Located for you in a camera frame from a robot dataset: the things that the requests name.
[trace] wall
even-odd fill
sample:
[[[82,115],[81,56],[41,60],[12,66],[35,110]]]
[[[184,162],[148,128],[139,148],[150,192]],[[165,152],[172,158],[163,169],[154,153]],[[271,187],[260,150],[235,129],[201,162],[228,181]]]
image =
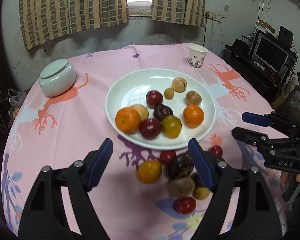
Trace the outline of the wall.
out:
[[[293,42],[298,53],[295,71],[300,72],[300,7],[291,0],[272,0],[272,7],[268,12],[268,2],[269,0],[264,2],[261,19],[275,29],[276,36],[279,34],[281,25],[293,32]]]
[[[228,0],[206,0],[206,10],[221,11]],[[241,35],[253,33],[257,19],[258,1],[230,0],[227,18],[222,19],[224,45],[232,45]],[[41,70],[53,60],[77,55],[119,49],[130,44],[172,44],[193,42],[202,45],[203,27],[185,26],[151,21],[146,17],[130,18],[124,25],[84,32],[62,37],[26,52],[21,36],[19,0],[3,0],[2,31],[5,50],[13,78],[20,90],[30,88],[38,79]],[[208,21],[205,46],[222,55],[222,35],[219,23]]]

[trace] checkered curtain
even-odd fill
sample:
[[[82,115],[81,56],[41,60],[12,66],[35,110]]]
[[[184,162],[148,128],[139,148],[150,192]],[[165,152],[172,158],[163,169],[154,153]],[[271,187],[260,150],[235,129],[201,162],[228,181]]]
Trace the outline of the checkered curtain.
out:
[[[203,26],[205,0],[152,0],[151,19]]]
[[[66,34],[128,22],[127,0],[19,0],[26,50]]]

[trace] screw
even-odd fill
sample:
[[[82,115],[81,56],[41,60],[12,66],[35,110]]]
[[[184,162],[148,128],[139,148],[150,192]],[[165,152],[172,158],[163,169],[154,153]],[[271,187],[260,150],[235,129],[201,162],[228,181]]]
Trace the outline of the screw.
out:
[[[50,170],[50,167],[49,166],[44,166],[43,168],[42,168],[42,171],[43,172],[47,172],[47,171],[49,171]]]
[[[218,166],[220,168],[225,168],[227,166],[227,164],[225,162],[218,162]]]
[[[254,173],[257,173],[259,171],[259,169],[256,166],[252,166],[251,171],[253,171]]]
[[[74,166],[77,167],[77,168],[81,167],[82,165],[83,165],[83,161],[74,162]]]

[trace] computer monitor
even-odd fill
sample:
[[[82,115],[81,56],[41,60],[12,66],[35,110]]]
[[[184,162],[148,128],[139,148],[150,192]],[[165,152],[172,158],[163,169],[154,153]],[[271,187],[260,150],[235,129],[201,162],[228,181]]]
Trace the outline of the computer monitor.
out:
[[[288,52],[264,36],[261,37],[254,55],[276,72],[280,72],[282,65],[287,62],[289,56]]]

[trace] desk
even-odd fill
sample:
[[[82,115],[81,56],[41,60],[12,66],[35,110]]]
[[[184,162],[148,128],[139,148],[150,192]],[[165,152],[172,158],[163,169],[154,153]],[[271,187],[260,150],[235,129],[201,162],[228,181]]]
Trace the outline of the desk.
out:
[[[271,80],[271,74],[254,64],[249,56],[231,53],[229,65],[238,71],[269,103],[273,101],[280,88]]]
[[[53,169],[68,167],[83,160],[88,152],[100,147],[106,137],[114,143],[114,153],[98,187],[89,192],[100,222],[112,240],[188,240],[207,209],[210,196],[197,200],[196,211],[180,215],[173,210],[175,198],[168,196],[165,176],[155,184],[138,181],[137,167],[146,159],[156,159],[160,152],[143,149],[119,136],[105,113],[108,90],[122,76],[139,69],[167,68],[186,73],[201,82],[215,100],[217,119],[207,137],[199,143],[208,150],[220,145],[223,158],[232,167],[249,169],[258,165],[266,177],[282,222],[286,228],[286,207],[282,202],[280,172],[263,166],[263,157],[231,136],[240,126],[267,133],[271,138],[282,135],[272,128],[243,123],[243,112],[270,113],[269,104],[235,70],[215,54],[208,52],[204,67],[188,67],[189,44],[139,46],[89,53],[69,59],[74,66],[76,90],[70,100],[57,102],[45,97],[36,82],[26,97],[11,128],[2,166],[2,196],[9,228],[17,234],[22,208],[28,193],[45,165]],[[79,232],[69,195],[62,189],[70,229]],[[239,191],[234,190],[222,232],[229,230]]]

